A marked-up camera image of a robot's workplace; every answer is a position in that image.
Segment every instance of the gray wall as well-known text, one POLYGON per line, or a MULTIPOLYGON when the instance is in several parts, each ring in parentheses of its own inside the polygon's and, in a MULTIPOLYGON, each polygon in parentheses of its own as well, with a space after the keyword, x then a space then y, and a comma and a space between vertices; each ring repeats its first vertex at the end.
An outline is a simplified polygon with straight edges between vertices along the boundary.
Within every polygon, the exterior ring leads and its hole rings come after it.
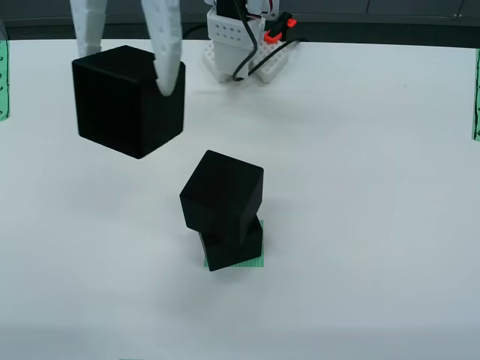
MULTIPOLYGON (((184 22, 205 21, 208 9, 181 0, 184 22)), ((480 0, 281 0, 280 9, 303 22, 480 25, 480 0)), ((109 0, 107 15, 108 23, 144 22, 140 0, 109 0)), ((70 24, 69 0, 0 0, 0 18, 11 27, 70 24)))

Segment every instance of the green striped tape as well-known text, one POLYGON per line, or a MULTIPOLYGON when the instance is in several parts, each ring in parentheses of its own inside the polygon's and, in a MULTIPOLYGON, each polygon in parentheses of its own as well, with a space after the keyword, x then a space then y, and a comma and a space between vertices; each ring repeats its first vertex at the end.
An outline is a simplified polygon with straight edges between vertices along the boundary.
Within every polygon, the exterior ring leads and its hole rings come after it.
POLYGON ((10 115, 8 55, 8 41, 0 40, 0 122, 10 115))
MULTIPOLYGON (((263 227, 263 220, 260 220, 260 224, 263 227)), ((209 261, 207 258, 205 258, 205 261, 203 262, 203 266, 208 268, 209 267, 209 261)), ((262 268, 263 267, 263 246, 262 246, 262 256, 257 257, 256 259, 240 262, 238 264, 230 266, 230 268, 262 268)))
POLYGON ((475 112, 473 113, 473 139, 480 141, 480 50, 477 50, 475 78, 475 112))

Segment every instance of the black block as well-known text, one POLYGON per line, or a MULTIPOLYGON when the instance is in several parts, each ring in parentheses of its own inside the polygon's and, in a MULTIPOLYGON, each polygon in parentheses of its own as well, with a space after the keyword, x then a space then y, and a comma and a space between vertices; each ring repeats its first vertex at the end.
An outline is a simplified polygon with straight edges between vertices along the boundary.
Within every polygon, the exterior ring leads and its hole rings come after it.
POLYGON ((211 272, 262 256, 263 229, 258 217, 253 219, 243 245, 234 249, 218 237, 200 234, 203 250, 211 272))
MULTIPOLYGON (((247 15, 246 0, 236 0, 240 11, 247 15)), ((237 11, 234 0, 217 0, 217 15, 219 17, 229 17, 230 19, 240 20, 240 14, 237 11)))
POLYGON ((73 62, 81 137, 140 159, 182 132, 185 65, 164 97, 154 60, 151 52, 121 46, 73 62))
POLYGON ((242 246, 262 204, 263 169, 207 151, 180 194, 187 227, 242 246))

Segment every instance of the wire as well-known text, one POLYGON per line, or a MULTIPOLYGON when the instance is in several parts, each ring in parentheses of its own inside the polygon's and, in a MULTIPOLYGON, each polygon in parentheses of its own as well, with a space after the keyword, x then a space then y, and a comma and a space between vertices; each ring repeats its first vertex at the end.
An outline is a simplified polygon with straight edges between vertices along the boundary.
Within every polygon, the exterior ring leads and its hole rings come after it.
POLYGON ((294 40, 288 40, 286 43, 283 43, 281 46, 279 46, 277 49, 274 51, 270 52, 261 62, 259 62, 252 70, 249 71, 248 76, 254 74, 258 69, 260 69, 265 63, 273 58, 275 55, 277 55, 280 51, 288 47, 290 44, 293 43, 300 43, 304 42, 307 43, 308 40, 304 37, 300 37, 299 39, 294 39, 294 40))
POLYGON ((235 81, 237 83, 237 82, 243 80, 241 77, 237 77, 240 70, 246 64, 248 64, 251 59, 254 58, 255 54, 257 54, 258 43, 257 43, 257 39, 255 38, 254 33, 252 32, 252 29, 248 25, 248 20, 247 20, 247 17, 245 16, 245 13, 240 10, 239 0, 233 0, 233 3, 235 4, 235 7, 237 9, 237 13, 240 16, 240 20, 243 23, 243 26, 245 27, 245 30, 247 31, 248 36, 250 37, 250 39, 252 40, 252 43, 253 43, 253 50, 250 52, 250 54, 248 54, 248 56, 244 59, 244 61, 242 61, 240 63, 240 65, 236 68, 236 70, 233 72, 233 75, 232 75, 233 81, 235 81))
POLYGON ((193 26, 193 27, 189 28, 186 32, 183 33, 183 38, 186 39, 187 36, 190 35, 192 32, 195 32, 196 30, 200 30, 200 29, 203 29, 203 28, 206 28, 206 27, 207 27, 206 23, 193 26))

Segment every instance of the green marker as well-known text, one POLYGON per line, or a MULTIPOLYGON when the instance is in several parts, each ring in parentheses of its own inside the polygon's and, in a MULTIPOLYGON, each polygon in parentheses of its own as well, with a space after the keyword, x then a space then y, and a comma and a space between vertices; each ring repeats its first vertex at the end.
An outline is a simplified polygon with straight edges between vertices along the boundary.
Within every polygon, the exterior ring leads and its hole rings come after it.
POLYGON ((5 120, 10 114, 9 99, 9 43, 2 37, 2 29, 0 28, 0 122, 5 120))

